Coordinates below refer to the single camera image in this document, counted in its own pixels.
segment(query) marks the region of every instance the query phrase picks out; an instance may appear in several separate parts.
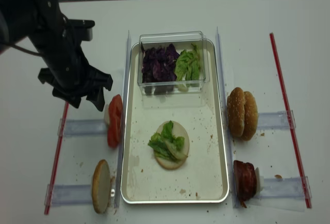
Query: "white table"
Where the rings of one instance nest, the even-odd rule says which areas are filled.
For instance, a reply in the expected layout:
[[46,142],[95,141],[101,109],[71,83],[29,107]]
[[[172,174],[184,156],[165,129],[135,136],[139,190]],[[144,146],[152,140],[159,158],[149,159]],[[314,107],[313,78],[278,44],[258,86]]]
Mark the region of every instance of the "white table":
[[[218,27],[224,58],[242,56],[239,53],[244,50],[238,47],[255,46],[274,32],[313,208],[303,213],[257,206],[233,210],[228,197],[221,204],[195,205],[134,206],[121,201],[117,212],[109,211],[106,216],[97,216],[91,206],[59,207],[44,216],[64,102],[52,97],[51,87],[38,81],[39,70],[45,66],[40,58],[10,49],[0,58],[1,223],[330,221],[328,0],[142,0],[64,3],[60,7],[69,18],[96,22],[93,40],[84,42],[82,48],[89,62],[105,72],[123,69],[128,30],[133,44],[141,34],[190,30],[201,30],[214,39]],[[27,39],[19,45],[33,48]]]

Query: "red tomato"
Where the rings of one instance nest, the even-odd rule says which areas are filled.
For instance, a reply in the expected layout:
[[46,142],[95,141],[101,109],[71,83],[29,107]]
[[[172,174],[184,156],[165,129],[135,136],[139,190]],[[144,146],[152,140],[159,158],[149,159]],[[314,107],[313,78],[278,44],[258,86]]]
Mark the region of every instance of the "red tomato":
[[108,145],[116,148],[120,142],[121,117],[123,111],[123,102],[118,94],[113,97],[109,104],[110,125],[108,128]]

